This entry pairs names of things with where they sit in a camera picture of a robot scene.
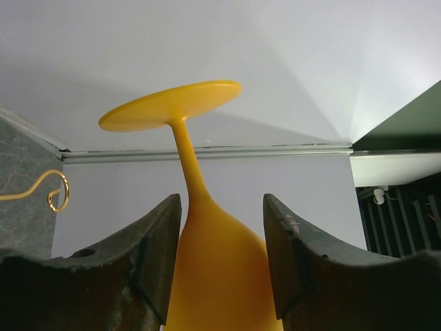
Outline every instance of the gray wall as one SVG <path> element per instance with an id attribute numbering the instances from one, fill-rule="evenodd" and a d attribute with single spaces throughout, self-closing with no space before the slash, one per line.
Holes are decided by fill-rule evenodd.
<path id="1" fill-rule="evenodd" d="M 9 123 L 0 120 L 0 195 L 25 192 L 46 170 L 63 169 L 47 150 Z M 58 176 L 48 177 L 30 196 L 0 201 L 0 248 L 15 248 L 49 259 L 56 215 L 46 197 L 61 185 Z"/>
<path id="2" fill-rule="evenodd" d="M 334 236 L 366 248 L 348 156 L 202 160 L 214 199 L 263 237 L 263 195 Z M 171 193 L 187 193 L 177 161 L 65 165 L 71 199 L 58 214 L 52 256 L 68 256 L 148 213 Z"/>

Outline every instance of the white small object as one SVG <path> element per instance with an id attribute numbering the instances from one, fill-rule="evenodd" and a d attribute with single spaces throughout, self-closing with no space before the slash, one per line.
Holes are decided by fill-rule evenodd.
<path id="1" fill-rule="evenodd" d="M 382 205 L 384 203 L 384 189 L 376 188 L 373 191 L 373 202 L 377 205 Z"/>

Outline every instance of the yellow object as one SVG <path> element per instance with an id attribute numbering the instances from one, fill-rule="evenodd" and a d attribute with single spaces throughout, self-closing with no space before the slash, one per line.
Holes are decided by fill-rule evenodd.
<path id="1" fill-rule="evenodd" d="M 189 194 L 179 240 L 167 331 L 279 331 L 265 242 L 210 197 L 185 120 L 240 93 L 234 81 L 181 86 L 122 105 L 99 124 L 129 132 L 172 127 Z"/>
<path id="2" fill-rule="evenodd" d="M 61 212 L 62 210 L 64 210 L 64 208 L 66 208 L 66 206 L 68 205 L 69 202 L 69 183 L 68 180 L 66 179 L 65 175 L 57 170 L 57 169 L 51 169 L 48 170 L 46 172 L 44 172 L 36 181 L 35 183 L 32 184 L 32 186 L 30 187 L 29 190 L 27 190 L 26 192 L 20 193 L 20 194 L 9 194 L 9 195 L 0 195 L 0 201 L 7 201 L 7 200 L 17 200 L 17 199 L 22 199 L 22 198 L 26 198 L 28 196 L 30 196 L 35 190 L 36 188 L 40 185 L 40 183 L 48 176 L 50 176 L 51 174 L 57 174 L 61 177 L 61 180 L 63 181 L 63 186 L 64 186 L 64 201 L 61 204 L 60 208 L 57 208 L 54 206 L 53 202 L 52 202 L 52 198 L 54 195 L 59 194 L 61 192 L 60 189 L 56 189 L 53 190 L 51 192 L 49 192 L 48 194 L 48 206 L 50 209 L 52 209 L 54 212 Z"/>

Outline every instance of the green surface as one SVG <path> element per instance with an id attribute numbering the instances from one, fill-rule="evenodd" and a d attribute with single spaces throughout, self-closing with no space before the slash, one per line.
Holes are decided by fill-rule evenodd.
<path id="1" fill-rule="evenodd" d="M 441 81 L 361 138 L 353 148 L 441 148 Z"/>

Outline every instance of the yellow rod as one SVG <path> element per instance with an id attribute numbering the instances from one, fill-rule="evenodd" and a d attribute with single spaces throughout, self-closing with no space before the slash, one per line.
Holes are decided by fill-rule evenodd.
<path id="1" fill-rule="evenodd" d="M 172 127 L 176 147 L 178 148 L 189 199 L 209 197 L 201 169 L 194 154 L 192 142 L 185 126 L 185 119 L 170 121 L 169 125 Z"/>
<path id="2" fill-rule="evenodd" d="M 59 194 L 61 192 L 61 190 L 57 189 L 57 190 L 53 190 L 53 191 L 49 192 L 48 197 L 47 197 L 47 202 L 48 202 L 49 208 L 52 209 L 54 212 L 60 212 L 60 211 L 64 210 L 64 208 L 66 208 L 66 206 L 68 205 L 68 202 L 69 202 L 69 183 L 68 183 L 68 180 L 66 179 L 65 175 L 57 169 L 51 169 L 51 170 L 44 172 L 32 184 L 32 186 L 29 188 L 29 190 L 27 190 L 23 193 L 0 195 L 0 201 L 17 200 L 17 199 L 22 199 L 22 198 L 26 198 L 26 197 L 30 196 L 36 190 L 36 188 L 41 184 L 41 182 L 44 181 L 45 178 L 50 176 L 51 174 L 57 174 L 61 177 L 61 180 L 63 181 L 65 194 L 64 194 L 64 201 L 61 204 L 61 207 L 57 208 L 54 206 L 52 199 L 53 199 L 53 196 L 56 194 Z"/>

